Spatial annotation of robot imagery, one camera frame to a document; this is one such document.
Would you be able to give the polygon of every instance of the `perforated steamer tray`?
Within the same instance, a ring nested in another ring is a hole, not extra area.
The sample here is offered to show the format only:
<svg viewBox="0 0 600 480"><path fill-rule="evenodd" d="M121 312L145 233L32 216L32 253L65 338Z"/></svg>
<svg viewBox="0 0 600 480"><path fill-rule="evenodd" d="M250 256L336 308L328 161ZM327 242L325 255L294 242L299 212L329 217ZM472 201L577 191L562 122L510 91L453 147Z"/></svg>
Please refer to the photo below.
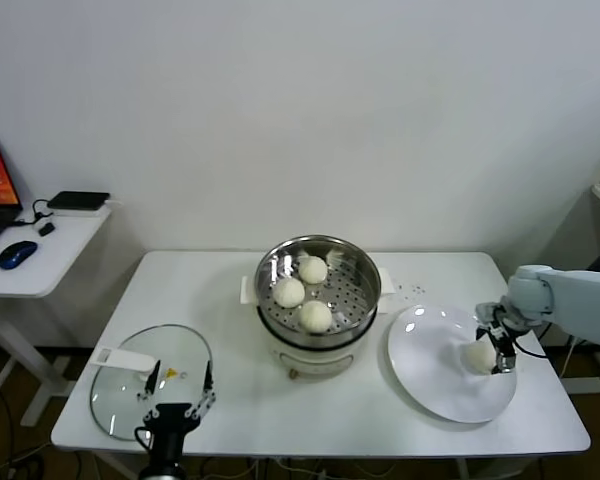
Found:
<svg viewBox="0 0 600 480"><path fill-rule="evenodd" d="M301 280L298 268L305 256L317 256L328 267L323 283L304 284L304 301L319 300L332 312L331 326L322 333L309 333L300 326L302 305L287 309L273 300L277 282L287 277ZM368 330L377 313L381 280L363 250L344 240L311 235L284 242L264 256L253 294L264 325L276 337L299 348L328 350L349 344Z"/></svg>

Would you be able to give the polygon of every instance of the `white wall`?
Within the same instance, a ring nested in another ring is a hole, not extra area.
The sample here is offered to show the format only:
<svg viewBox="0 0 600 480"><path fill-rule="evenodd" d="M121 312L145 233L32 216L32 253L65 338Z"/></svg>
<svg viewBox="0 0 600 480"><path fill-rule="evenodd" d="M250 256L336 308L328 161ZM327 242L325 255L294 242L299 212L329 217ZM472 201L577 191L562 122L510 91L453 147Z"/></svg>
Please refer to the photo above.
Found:
<svg viewBox="0 0 600 480"><path fill-rule="evenodd" d="M34 195L125 203L48 302L87 345L145 249L326 232L581 266L600 0L0 2L0 140Z"/></svg>

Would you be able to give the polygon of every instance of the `small white desk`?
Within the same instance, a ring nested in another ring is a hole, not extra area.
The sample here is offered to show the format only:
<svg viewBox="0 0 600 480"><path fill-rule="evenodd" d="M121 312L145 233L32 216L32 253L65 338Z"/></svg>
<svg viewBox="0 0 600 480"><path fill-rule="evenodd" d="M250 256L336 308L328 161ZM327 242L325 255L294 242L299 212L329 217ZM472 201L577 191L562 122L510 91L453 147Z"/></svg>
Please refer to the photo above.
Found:
<svg viewBox="0 0 600 480"><path fill-rule="evenodd" d="M25 208L25 218L30 211ZM0 235L0 252L22 240L37 242L38 250L13 270L0 268L0 297L40 298L51 293L109 214L109 208L104 206L101 215L97 217L53 216L51 221L56 230L46 237L38 235L31 226L10 227L5 230ZM51 365L1 315L0 346L11 355L0 372L0 385L6 380L16 361L42 383L21 420L21 425L33 426L52 396L66 397L70 393L74 382L68 382L62 376L69 358L60 357Z"/></svg>
<svg viewBox="0 0 600 480"><path fill-rule="evenodd" d="M241 277L253 274L261 256L148 253L99 340L116 346L141 329L177 323L197 329L209 341L218 399L200 428L187 436L185 454L530 458L589 448L589 435L549 362L522 354L515 397L500 417L465 425L429 414L402 389L386 362L386 332L395 318L391 314L376 319L361 358L350 369L328 380L291 381L270 356L253 307L239 303ZM506 291L485 254L371 256L413 304L473 311L476 303L493 301ZM533 334L521 343L541 351ZM133 461L133 456L119 454L140 453L141 447L109 437L91 416L96 371L85 367L51 440L58 447L92 450L133 478L146 457L135 456Z"/></svg>

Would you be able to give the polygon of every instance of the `blue mouse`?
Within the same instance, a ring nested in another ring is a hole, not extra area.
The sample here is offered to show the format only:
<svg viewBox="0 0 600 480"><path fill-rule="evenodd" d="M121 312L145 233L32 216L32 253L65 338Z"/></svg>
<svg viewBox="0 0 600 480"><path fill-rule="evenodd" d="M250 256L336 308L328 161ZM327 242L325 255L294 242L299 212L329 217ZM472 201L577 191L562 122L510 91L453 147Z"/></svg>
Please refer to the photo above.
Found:
<svg viewBox="0 0 600 480"><path fill-rule="evenodd" d="M0 268L4 270L16 268L37 249L38 244L36 242L30 242L29 240L9 245L0 254Z"/></svg>

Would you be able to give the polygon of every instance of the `cable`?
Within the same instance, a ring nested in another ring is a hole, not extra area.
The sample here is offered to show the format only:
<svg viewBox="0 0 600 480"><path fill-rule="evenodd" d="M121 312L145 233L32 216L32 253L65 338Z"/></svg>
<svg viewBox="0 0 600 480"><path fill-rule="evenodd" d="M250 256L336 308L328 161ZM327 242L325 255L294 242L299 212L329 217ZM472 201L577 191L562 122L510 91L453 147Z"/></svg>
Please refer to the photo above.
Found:
<svg viewBox="0 0 600 480"><path fill-rule="evenodd" d="M213 457L207 457L200 464L200 471L199 471L200 478L204 478L204 467L206 467L207 463L209 463L211 460L213 460Z"/></svg>
<svg viewBox="0 0 600 480"><path fill-rule="evenodd" d="M553 326L553 323L550 323L549 325L547 325L545 327L545 329L542 331L542 333L540 335L538 335L538 341L540 341L544 338L544 336L547 334L547 332L551 329L552 326Z"/></svg>
<svg viewBox="0 0 600 480"><path fill-rule="evenodd" d="M257 464L258 464L258 460L256 460L253 463L253 465L251 465L251 467L249 467L247 470L245 470L244 472L239 473L237 475L216 475L216 474L212 473L212 474L209 474L209 475L207 475L205 477L201 477L201 479L202 480L207 480L209 478L223 478L225 480L233 480L234 478L240 478L240 477L245 476L247 473L249 473L251 470L253 470L256 467Z"/></svg>
<svg viewBox="0 0 600 480"><path fill-rule="evenodd" d="M544 480L544 462L542 458L538 459L538 470L540 471L540 480Z"/></svg>
<svg viewBox="0 0 600 480"><path fill-rule="evenodd" d="M14 438L15 431L13 429L13 416L11 415L11 408L9 408L9 404L7 403L7 399L2 394L2 390L0 390L0 399L4 405L4 409L7 412L7 419L9 422L9 457L7 458L6 465L11 468L13 464L13 449L14 449Z"/></svg>
<svg viewBox="0 0 600 480"><path fill-rule="evenodd" d="M513 344L514 344L516 347L518 347L518 350L520 350L522 353L526 353L526 354L527 354L527 355L529 355L530 357L534 357L534 358L549 358L549 357L547 357L546 355L541 355L541 354L539 354L539 353L533 353L533 352L530 352L529 350L527 350L527 349L525 349L525 348L522 348L522 347L520 346L520 344L518 343L518 340L517 340L517 339L515 339L515 338L513 339Z"/></svg>
<svg viewBox="0 0 600 480"><path fill-rule="evenodd" d="M367 472L364 468L362 468L360 465L358 465L356 462L353 462L353 466L356 467L358 470L360 470L362 473L364 473L365 475L368 475L371 478L384 478L387 475L389 475L391 472L393 472L393 469L396 468L396 465L398 463L394 463L393 465L391 465L389 468L387 468L384 472L382 473L371 473L371 472Z"/></svg>
<svg viewBox="0 0 600 480"><path fill-rule="evenodd" d="M251 473L251 480L258 480L254 475L253 472L251 472L251 468L253 467L253 464L251 463L251 459L249 457L246 457L245 460L247 461L247 471Z"/></svg>
<svg viewBox="0 0 600 480"><path fill-rule="evenodd" d="M280 459L276 458L274 459L276 461L276 463L278 464L278 466L280 468L283 468L284 470L289 470L291 472L298 472L298 473L308 473L309 474L309 478L313 477L314 475L317 475L318 472L311 472L309 470L305 470L304 468L290 468L290 467L286 467L282 464L282 462L280 461ZM342 478L342 477L331 477L329 475L322 475L323 478L329 478L332 480L366 480L365 478Z"/></svg>
<svg viewBox="0 0 600 480"><path fill-rule="evenodd" d="M569 360L571 360L571 354L573 354L573 349L576 347L576 342L579 338L573 337L571 341L571 348L569 348L569 353L567 353L567 359L564 361L564 365L562 366L562 372L560 372L560 378L564 377L565 372L567 371L567 365L569 365Z"/></svg>
<svg viewBox="0 0 600 480"><path fill-rule="evenodd" d="M82 474L82 457L79 452L73 452L76 456L76 460L78 460L78 468L76 469L76 480L80 480L80 475Z"/></svg>
<svg viewBox="0 0 600 480"><path fill-rule="evenodd" d="M25 448L24 450L21 450L20 452L17 453L22 453L22 452L27 452L24 455L21 455L19 457L16 457L13 459L14 463L17 462L21 462L22 460L31 457L32 455L35 455L36 453L38 453L40 450L43 450L47 447L51 446L51 442L47 442L47 443L43 443L42 445L38 445L37 447L31 447L31 448ZM2 465L0 465L0 470L2 470L4 467L6 467L8 465L8 463L3 463Z"/></svg>
<svg viewBox="0 0 600 480"><path fill-rule="evenodd" d="M42 213L36 209L36 205L38 205L41 202L49 203L49 200L46 200L44 198L38 198L31 204L31 210L33 210L33 220L32 221L28 222L27 220L14 220L13 222L11 222L11 226L12 227L24 227L25 225L35 225L43 218L48 218L48 217L52 216L53 212Z"/></svg>

